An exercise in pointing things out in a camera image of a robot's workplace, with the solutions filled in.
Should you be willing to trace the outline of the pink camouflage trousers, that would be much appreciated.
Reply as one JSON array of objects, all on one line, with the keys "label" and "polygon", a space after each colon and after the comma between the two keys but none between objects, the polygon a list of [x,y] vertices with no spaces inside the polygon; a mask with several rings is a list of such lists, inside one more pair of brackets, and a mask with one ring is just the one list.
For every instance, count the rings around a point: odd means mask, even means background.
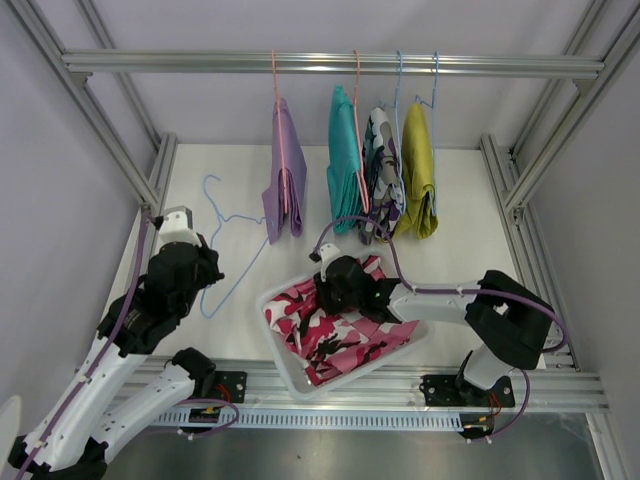
[{"label": "pink camouflage trousers", "polygon": [[318,389],[389,354],[416,337],[418,320],[378,324],[355,310],[325,313],[314,280],[300,280],[267,297],[265,324],[302,371],[304,384]]}]

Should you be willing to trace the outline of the white plastic basket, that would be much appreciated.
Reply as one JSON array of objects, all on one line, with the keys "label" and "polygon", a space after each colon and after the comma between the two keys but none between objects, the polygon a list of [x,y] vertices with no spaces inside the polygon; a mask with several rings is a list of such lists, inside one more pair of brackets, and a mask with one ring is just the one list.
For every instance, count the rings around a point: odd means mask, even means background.
[{"label": "white plastic basket", "polygon": [[354,309],[318,307],[314,276],[287,279],[256,300],[258,324],[276,367],[296,399],[311,400],[424,347],[433,327],[423,319],[378,325]]}]

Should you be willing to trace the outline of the lilac purple trousers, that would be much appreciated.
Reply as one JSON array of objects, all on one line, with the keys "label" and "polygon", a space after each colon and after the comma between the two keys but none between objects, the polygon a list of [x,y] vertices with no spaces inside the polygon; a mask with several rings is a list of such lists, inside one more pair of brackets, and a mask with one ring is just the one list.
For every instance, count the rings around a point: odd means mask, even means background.
[{"label": "lilac purple trousers", "polygon": [[262,202],[268,242],[273,245],[286,221],[294,237],[303,233],[307,181],[306,161],[284,98],[274,104],[271,153],[270,184],[262,193]]}]

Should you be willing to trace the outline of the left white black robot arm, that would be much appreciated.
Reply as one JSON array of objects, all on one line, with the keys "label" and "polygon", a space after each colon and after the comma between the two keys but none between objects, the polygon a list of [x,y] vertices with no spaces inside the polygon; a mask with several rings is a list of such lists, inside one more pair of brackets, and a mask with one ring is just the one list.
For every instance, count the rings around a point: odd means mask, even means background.
[{"label": "left white black robot arm", "polygon": [[117,408],[109,406],[129,377],[173,333],[198,293],[223,279],[218,254],[190,233],[166,242],[147,271],[116,299],[89,353],[52,411],[14,441],[9,464],[35,479],[97,479],[123,447],[160,414],[215,389],[216,366],[193,347],[177,352],[159,376]]}]

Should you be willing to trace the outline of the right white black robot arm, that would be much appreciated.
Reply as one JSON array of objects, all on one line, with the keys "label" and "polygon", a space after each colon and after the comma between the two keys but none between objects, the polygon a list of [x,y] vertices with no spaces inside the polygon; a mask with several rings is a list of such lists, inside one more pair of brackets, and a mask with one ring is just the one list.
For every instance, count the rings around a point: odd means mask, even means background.
[{"label": "right white black robot arm", "polygon": [[377,325],[466,325],[480,338],[454,375],[425,375],[419,389],[434,407],[512,407],[507,381],[536,368],[557,316],[542,299],[498,270],[474,284],[411,286],[400,276],[375,278],[358,260],[339,256],[314,276],[328,314],[359,313]]}]

